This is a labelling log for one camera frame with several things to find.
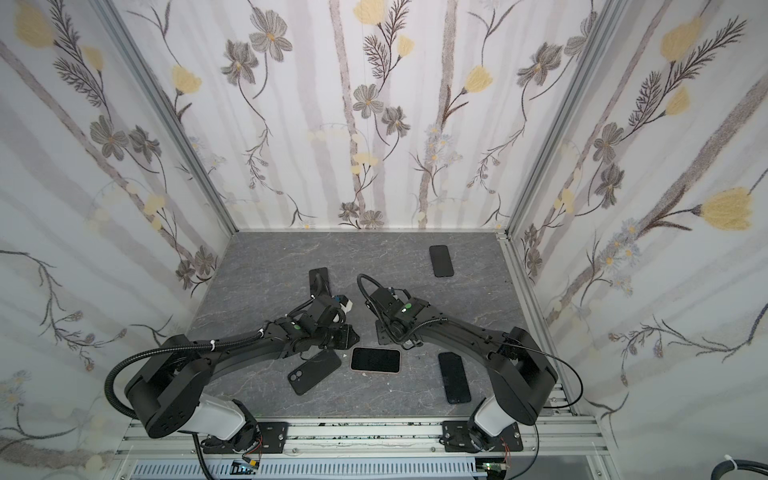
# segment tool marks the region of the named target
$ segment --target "phone case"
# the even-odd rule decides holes
[[[323,350],[288,374],[288,383],[297,395],[304,395],[341,366],[333,350]]]

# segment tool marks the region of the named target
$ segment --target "floral wallpaper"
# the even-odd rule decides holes
[[[87,3],[0,12],[0,468],[102,478],[104,377],[187,327],[229,235]]]
[[[243,229],[506,226],[594,0],[120,0]]]
[[[766,20],[630,3],[513,232],[629,480],[765,459]]]

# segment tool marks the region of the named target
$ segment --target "black smartphone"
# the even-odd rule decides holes
[[[352,351],[351,367],[358,372],[398,373],[400,372],[400,351],[358,346]]]
[[[461,356],[453,352],[443,352],[437,355],[442,374],[442,384],[445,387],[445,396],[448,403],[470,403],[472,395],[469,393],[467,374],[464,371],[464,362]]]
[[[429,248],[429,258],[432,259],[432,270],[435,276],[453,276],[451,254],[446,245],[432,245]]]
[[[288,382],[297,395],[304,395],[341,366],[333,350],[323,350],[288,374]]]

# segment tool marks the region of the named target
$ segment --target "cable tie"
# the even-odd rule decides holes
[[[733,469],[734,470],[738,470],[739,469],[739,465],[736,463],[736,460],[734,460],[732,456],[730,456],[728,454],[725,454],[725,459],[728,460],[729,462],[733,463]]]

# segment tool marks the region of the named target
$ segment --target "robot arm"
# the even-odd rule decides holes
[[[150,355],[125,387],[133,410],[114,397],[114,377],[127,366],[118,364],[108,376],[105,392],[120,412],[141,420],[151,438],[181,431],[211,435],[242,452],[260,437],[256,420],[245,406],[203,394],[212,380],[253,365],[284,359],[316,345],[321,349],[351,348],[359,341],[346,324],[352,302],[345,296],[331,296],[327,269],[310,271],[311,298],[284,317],[267,322],[250,333],[218,340],[191,342],[185,335],[170,337]]]
[[[362,285],[368,280],[376,290],[368,294]],[[491,379],[494,396],[486,399],[472,414],[470,433],[475,446],[490,445],[508,425],[536,422],[541,408],[558,380],[558,374],[523,329],[502,332],[475,326],[456,319],[428,301],[401,290],[385,288],[373,278],[358,275],[358,287],[366,306],[377,317],[379,342],[398,343],[403,348],[434,343],[460,353],[483,365]]]

